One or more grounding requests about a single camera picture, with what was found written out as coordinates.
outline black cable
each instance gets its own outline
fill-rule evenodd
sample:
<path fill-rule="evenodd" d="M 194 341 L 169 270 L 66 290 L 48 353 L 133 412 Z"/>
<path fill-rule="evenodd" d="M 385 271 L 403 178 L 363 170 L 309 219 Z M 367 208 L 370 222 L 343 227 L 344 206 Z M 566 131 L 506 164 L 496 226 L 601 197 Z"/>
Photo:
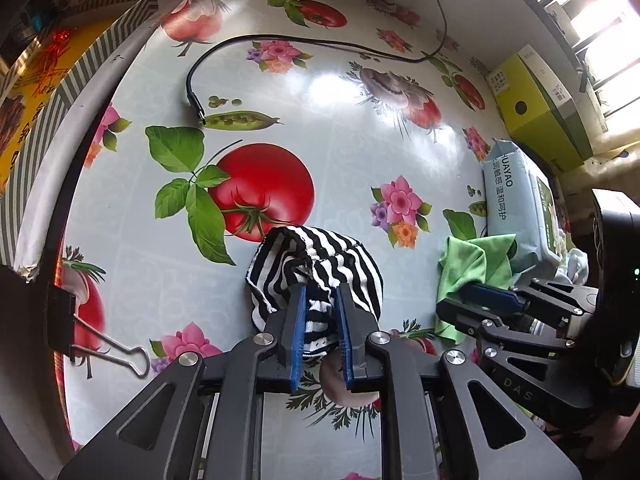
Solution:
<path fill-rule="evenodd" d="M 422 53 L 424 54 L 424 56 L 414 59 L 411 57 L 397 56 L 396 54 L 388 54 L 386 52 L 381 52 L 380 50 L 376 50 L 374 48 L 369 48 L 368 46 L 360 45 L 357 43 L 350 43 L 349 41 L 317 40 L 315 38 L 299 38 L 297 36 L 289 36 L 288 34 L 243 34 L 242 36 L 235 36 L 233 38 L 229 38 L 228 40 L 221 41 L 220 43 L 212 46 L 209 50 L 207 50 L 204 54 L 202 54 L 202 56 L 200 56 L 196 60 L 196 62 L 193 64 L 193 66 L 189 70 L 189 73 L 187 74 L 187 78 L 185 81 L 187 99 L 191 104 L 191 106 L 196 109 L 198 113 L 198 117 L 202 121 L 202 124 L 205 124 L 206 120 L 205 120 L 204 108 L 202 108 L 202 105 L 200 104 L 199 99 L 196 97 L 196 94 L 193 92 L 193 89 L 191 88 L 191 79 L 193 78 L 193 74 L 196 71 L 196 69 L 200 66 L 200 64 L 214 52 L 219 51 L 221 48 L 224 48 L 231 44 L 241 43 L 243 41 L 254 41 L 254 40 L 284 40 L 289 42 L 294 41 L 296 43 L 314 44 L 314 45 L 334 48 L 336 50 L 348 50 L 350 52 L 365 51 L 370 54 L 375 54 L 378 57 L 383 57 L 385 59 L 393 59 L 393 60 L 402 61 L 405 63 L 422 63 L 423 61 L 426 61 L 429 58 L 436 56 L 436 54 L 442 50 L 442 47 L 444 46 L 444 43 L 447 40 L 447 31 L 448 31 L 447 18 L 444 14 L 444 10 L 442 9 L 442 4 L 440 3 L 440 0 L 436 0 L 436 3 L 438 4 L 438 8 L 440 9 L 440 14 L 442 16 L 444 32 L 440 40 L 440 44 L 438 45 L 436 50 L 434 50 L 430 54 L 427 54 L 426 52 L 423 51 Z"/>

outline metal clip handle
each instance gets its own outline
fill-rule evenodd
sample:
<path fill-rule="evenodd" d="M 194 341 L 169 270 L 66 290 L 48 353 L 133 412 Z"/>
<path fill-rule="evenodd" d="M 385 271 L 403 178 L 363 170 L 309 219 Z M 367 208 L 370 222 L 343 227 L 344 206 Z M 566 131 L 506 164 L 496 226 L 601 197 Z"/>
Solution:
<path fill-rule="evenodd" d="M 75 344 L 71 345 L 71 348 L 73 348 L 74 350 L 78 350 L 80 352 L 83 352 L 85 354 L 97 357 L 98 359 L 103 359 L 105 361 L 110 361 L 110 362 L 115 363 L 117 365 L 124 366 L 125 368 L 128 368 L 133 373 L 135 373 L 137 375 L 137 377 L 139 377 L 140 379 L 144 379 L 146 376 L 148 376 L 149 370 L 151 369 L 151 359 L 149 358 L 148 352 L 142 346 L 134 346 L 133 348 L 129 348 L 127 346 L 124 346 L 123 344 L 118 343 L 115 339 L 111 339 L 108 335 L 103 334 L 99 330 L 96 330 L 90 324 L 88 324 L 87 322 L 85 322 L 84 320 L 82 320 L 78 316 L 76 316 L 76 314 L 74 314 L 74 322 L 81 324 L 89 332 L 91 332 L 94 335 L 98 336 L 103 341 L 106 341 L 111 346 L 116 347 L 118 350 L 120 350 L 121 352 L 123 352 L 123 353 L 125 353 L 127 355 L 132 355 L 132 354 L 135 354 L 135 353 L 142 354 L 142 357 L 143 357 L 143 359 L 145 360 L 145 363 L 146 363 L 146 367 L 145 367 L 145 370 L 143 372 L 141 372 L 140 370 L 138 370 L 136 365 L 134 365 L 131 361 L 127 361 L 126 359 L 120 359 L 120 358 L 117 358 L 117 357 L 114 357 L 114 356 L 111 356 L 111 355 L 108 355 L 108 354 L 103 354 L 101 352 L 97 352 L 95 350 L 91 350 L 90 348 L 85 348 L 84 346 L 75 345 Z"/>

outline cardboard box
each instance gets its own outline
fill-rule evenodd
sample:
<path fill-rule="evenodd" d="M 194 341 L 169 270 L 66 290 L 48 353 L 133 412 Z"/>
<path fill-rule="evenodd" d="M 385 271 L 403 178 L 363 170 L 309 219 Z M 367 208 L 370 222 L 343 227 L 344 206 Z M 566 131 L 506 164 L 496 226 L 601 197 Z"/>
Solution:
<path fill-rule="evenodd" d="M 593 156 L 576 104 L 558 76 L 529 45 L 487 76 L 510 136 L 556 174 Z"/>

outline wet wipes package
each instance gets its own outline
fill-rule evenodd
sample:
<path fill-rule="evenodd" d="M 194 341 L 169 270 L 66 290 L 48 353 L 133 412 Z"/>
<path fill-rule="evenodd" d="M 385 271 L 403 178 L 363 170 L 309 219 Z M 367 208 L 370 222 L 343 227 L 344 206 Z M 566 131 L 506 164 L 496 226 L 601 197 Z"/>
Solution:
<path fill-rule="evenodd" d="M 482 163 L 489 236 L 512 234 L 513 272 L 560 263 L 558 220 L 546 176 L 513 142 L 497 140 Z"/>

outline black circle on box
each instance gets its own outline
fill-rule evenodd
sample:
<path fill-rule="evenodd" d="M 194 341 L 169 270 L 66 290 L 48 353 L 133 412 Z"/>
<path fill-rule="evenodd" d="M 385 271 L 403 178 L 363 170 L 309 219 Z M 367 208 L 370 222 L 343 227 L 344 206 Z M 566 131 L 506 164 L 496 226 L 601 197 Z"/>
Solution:
<path fill-rule="evenodd" d="M 515 108 L 518 115 L 524 115 L 527 111 L 527 104 L 524 101 L 518 101 Z"/>

